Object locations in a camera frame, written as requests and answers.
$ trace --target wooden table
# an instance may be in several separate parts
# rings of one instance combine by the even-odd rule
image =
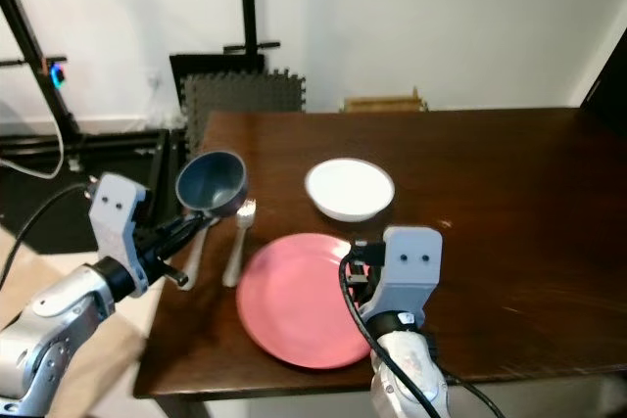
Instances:
[[[233,150],[248,166],[258,212],[245,256],[298,232],[440,230],[441,281],[425,327],[441,364],[462,378],[627,369],[627,143],[585,112],[218,113],[205,149]],[[346,156],[380,165],[396,185],[393,204],[366,223],[333,221],[305,193],[313,165]],[[165,287],[135,396],[201,416],[194,400],[367,389],[367,360],[315,372],[253,343],[235,291],[220,285],[234,234],[234,220],[210,231],[191,292]]]

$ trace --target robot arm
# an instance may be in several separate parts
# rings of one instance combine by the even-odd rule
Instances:
[[[424,323],[424,305],[440,279],[442,236],[426,227],[389,227],[383,240],[356,242],[345,258],[359,316],[372,339],[388,352],[435,411],[447,418],[448,386],[418,330]],[[370,395],[379,416],[428,416],[388,365],[374,351],[370,356],[374,369]]]
[[[192,212],[140,241],[135,225],[148,196],[144,187],[105,174],[90,193],[101,259],[38,294],[0,331],[0,416],[44,416],[73,355],[115,312],[116,302],[141,296],[164,275],[178,285],[187,282],[165,260],[212,221]]]

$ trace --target black cable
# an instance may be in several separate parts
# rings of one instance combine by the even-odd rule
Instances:
[[[26,237],[26,235],[28,234],[32,226],[35,224],[35,222],[37,222],[39,217],[41,217],[41,215],[46,210],[48,210],[54,203],[56,203],[58,200],[68,195],[69,193],[72,193],[77,190],[84,191],[86,189],[87,189],[87,185],[84,183],[75,183],[73,185],[68,186],[67,188],[64,188],[58,193],[55,193],[48,201],[46,201],[43,205],[41,205],[35,211],[35,213],[26,221],[26,224],[24,224],[24,226],[22,227],[22,229],[16,236],[16,242],[15,244],[13,244],[13,247],[11,248],[11,251],[9,252],[9,256],[7,256],[7,261],[4,264],[4,268],[2,269],[2,274],[0,274],[0,290],[4,286],[4,283],[7,280],[7,277],[9,276],[9,270],[11,269],[11,265],[13,264],[13,260],[16,257],[16,253],[18,252],[20,245],[24,241],[24,238]]]
[[[493,401],[491,401],[490,398],[487,395],[485,395],[483,392],[481,392],[479,389],[474,387],[472,384],[469,384],[469,383],[465,382],[464,380],[460,379],[458,376],[456,376],[454,374],[451,374],[449,371],[447,371],[446,369],[443,369],[442,367],[440,367],[440,370],[442,371],[442,373],[445,376],[447,376],[447,379],[448,379],[447,382],[453,382],[454,384],[457,384],[458,386],[464,387],[471,394],[475,395],[477,398],[479,398],[481,401],[483,401],[486,404],[486,406],[488,408],[490,408],[490,410],[494,413],[494,415],[497,418],[506,418],[506,416],[499,409],[499,407]]]
[[[418,402],[423,406],[424,410],[427,412],[430,418],[441,418],[436,409],[433,407],[429,399],[424,396],[424,394],[420,391],[418,386],[408,377],[408,375],[403,372],[394,359],[390,356],[388,351],[385,348],[372,338],[370,332],[368,332],[365,324],[363,323],[362,317],[360,313],[357,311],[355,304],[353,302],[353,298],[351,297],[351,293],[349,291],[348,282],[346,279],[346,265],[349,262],[349,256],[345,256],[342,261],[340,261],[340,288],[342,289],[342,295],[344,296],[344,302],[346,303],[346,307],[351,312],[353,316],[353,320],[357,324],[357,327],[360,329],[365,340],[368,342],[372,350],[376,353],[377,356],[385,363],[386,366],[392,371],[392,373],[399,378],[399,380],[403,383],[405,387],[407,387],[411,394],[416,397]]]

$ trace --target fork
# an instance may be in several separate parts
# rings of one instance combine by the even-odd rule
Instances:
[[[228,259],[228,265],[224,269],[222,275],[222,285],[227,288],[234,288],[239,281],[239,275],[242,270],[242,249],[244,247],[244,236],[246,231],[253,225],[255,221],[255,211],[257,210],[257,202],[248,199],[242,207],[237,211],[237,234],[235,235],[235,243],[231,250],[231,256]]]

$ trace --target white cable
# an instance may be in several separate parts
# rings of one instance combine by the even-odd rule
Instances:
[[[32,170],[30,168],[26,168],[24,166],[18,165],[15,162],[5,161],[4,159],[0,159],[0,165],[7,166],[8,168],[12,168],[13,170],[20,171],[21,173],[25,173],[26,175],[36,176],[37,178],[43,178],[44,180],[52,180],[55,176],[59,174],[61,167],[63,166],[63,161],[65,158],[64,154],[64,143],[63,137],[61,136],[61,129],[59,129],[59,123],[55,120],[55,117],[52,116],[52,122],[55,125],[55,132],[57,133],[57,142],[59,144],[59,161],[57,162],[57,166],[50,173],[42,173],[40,171]]]

